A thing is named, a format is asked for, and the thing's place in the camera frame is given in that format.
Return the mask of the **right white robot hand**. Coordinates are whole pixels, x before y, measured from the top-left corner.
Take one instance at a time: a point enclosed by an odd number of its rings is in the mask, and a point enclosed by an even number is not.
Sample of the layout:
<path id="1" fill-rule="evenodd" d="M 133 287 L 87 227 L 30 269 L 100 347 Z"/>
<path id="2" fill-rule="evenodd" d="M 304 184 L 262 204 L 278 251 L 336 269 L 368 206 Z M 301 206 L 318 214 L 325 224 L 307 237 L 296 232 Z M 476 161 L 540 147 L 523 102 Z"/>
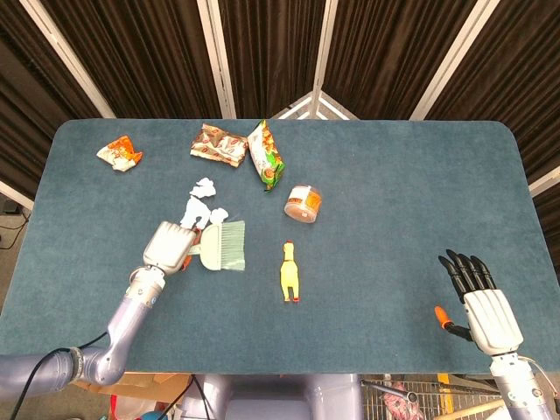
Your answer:
<path id="1" fill-rule="evenodd" d="M 464 327 L 454 323 L 441 306 L 434 308 L 438 323 L 448 333 L 474 343 L 491 357 L 517 352 L 523 342 L 513 310 L 477 256 L 458 254 L 451 249 L 438 258 L 446 269 L 468 320 Z"/>

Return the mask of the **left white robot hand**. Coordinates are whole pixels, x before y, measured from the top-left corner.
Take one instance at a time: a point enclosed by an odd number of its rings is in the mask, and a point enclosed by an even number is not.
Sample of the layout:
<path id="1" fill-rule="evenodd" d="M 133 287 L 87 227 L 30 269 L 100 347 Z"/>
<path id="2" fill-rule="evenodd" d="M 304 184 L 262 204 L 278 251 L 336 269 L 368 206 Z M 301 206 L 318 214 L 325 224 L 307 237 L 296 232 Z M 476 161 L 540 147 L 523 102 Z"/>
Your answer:
<path id="1" fill-rule="evenodd" d="M 162 221 L 143 252 L 146 266 L 162 270 L 166 276 L 180 271 L 197 233 L 169 221 Z"/>

